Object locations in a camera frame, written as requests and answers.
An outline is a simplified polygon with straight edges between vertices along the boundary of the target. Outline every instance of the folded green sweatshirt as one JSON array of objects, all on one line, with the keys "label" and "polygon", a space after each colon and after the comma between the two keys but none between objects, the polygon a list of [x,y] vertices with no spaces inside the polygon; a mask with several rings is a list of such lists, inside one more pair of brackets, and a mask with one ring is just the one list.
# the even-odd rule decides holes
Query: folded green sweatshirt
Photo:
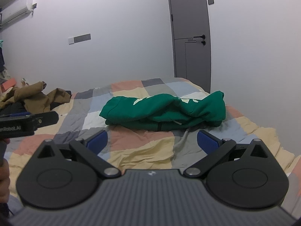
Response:
[{"label": "folded green sweatshirt", "polygon": [[218,127],[226,118],[224,93],[217,91],[203,100],[158,94],[143,99],[113,97],[99,116],[106,124],[130,129],[168,131],[195,126],[203,121]]}]

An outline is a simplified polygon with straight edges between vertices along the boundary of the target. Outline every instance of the bed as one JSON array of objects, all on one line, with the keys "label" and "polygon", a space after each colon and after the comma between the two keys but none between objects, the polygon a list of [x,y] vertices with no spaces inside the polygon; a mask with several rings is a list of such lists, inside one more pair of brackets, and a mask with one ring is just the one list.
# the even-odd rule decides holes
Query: bed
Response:
[{"label": "bed", "polygon": [[141,99],[160,93],[192,99],[203,99],[209,95],[201,87],[183,78],[118,82],[74,93],[70,103],[54,109],[59,114],[56,125],[40,128],[31,137],[11,139],[5,153],[10,166],[11,194],[17,196],[16,179],[45,139],[53,139],[55,143],[68,143],[77,137],[86,139],[105,129],[109,136],[108,144],[98,156],[120,170],[178,168],[183,171],[206,156],[196,141],[201,128],[220,139],[231,138],[237,143],[250,143],[254,138],[262,139],[289,176],[290,189],[282,204],[283,208],[296,218],[301,216],[301,156],[295,156],[281,146],[275,129],[257,126],[231,106],[226,106],[226,119],[219,127],[199,126],[164,132],[107,126],[105,119],[99,116],[103,106],[114,96]]}]

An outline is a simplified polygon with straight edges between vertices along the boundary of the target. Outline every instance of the white wall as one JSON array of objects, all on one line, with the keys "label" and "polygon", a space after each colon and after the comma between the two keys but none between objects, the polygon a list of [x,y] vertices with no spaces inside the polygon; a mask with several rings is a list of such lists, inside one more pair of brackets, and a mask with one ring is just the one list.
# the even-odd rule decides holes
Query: white wall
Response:
[{"label": "white wall", "polygon": [[[3,30],[10,74],[85,91],[109,83],[173,77],[168,0],[34,0],[33,17]],[[91,40],[68,45],[68,37]]]},{"label": "white wall", "polygon": [[301,0],[214,0],[212,91],[301,154]]}]

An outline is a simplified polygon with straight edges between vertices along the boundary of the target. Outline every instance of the clothing pile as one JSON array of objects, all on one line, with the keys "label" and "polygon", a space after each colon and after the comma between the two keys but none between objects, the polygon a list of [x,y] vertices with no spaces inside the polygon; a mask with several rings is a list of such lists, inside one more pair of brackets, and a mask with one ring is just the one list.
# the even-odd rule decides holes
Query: clothing pile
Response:
[{"label": "clothing pile", "polygon": [[63,103],[70,102],[70,91],[57,88],[45,95],[42,93],[45,86],[45,82],[38,82],[23,88],[11,88],[0,101],[0,115],[21,112],[39,114],[49,112]]},{"label": "clothing pile", "polygon": [[103,107],[101,117],[107,125],[129,129],[170,131],[193,127],[202,122],[218,127],[226,118],[224,93],[214,92],[202,100],[158,94],[137,99],[113,97]]}]

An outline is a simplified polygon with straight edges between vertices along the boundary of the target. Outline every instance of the wall-mounted air conditioner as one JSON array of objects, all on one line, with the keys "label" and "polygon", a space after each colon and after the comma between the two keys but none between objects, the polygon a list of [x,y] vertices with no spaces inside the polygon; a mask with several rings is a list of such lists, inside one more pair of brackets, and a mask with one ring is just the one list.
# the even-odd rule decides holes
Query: wall-mounted air conditioner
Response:
[{"label": "wall-mounted air conditioner", "polygon": [[0,21],[0,28],[19,20],[21,17],[31,13],[33,7],[33,0],[18,0],[1,11],[2,19]]}]

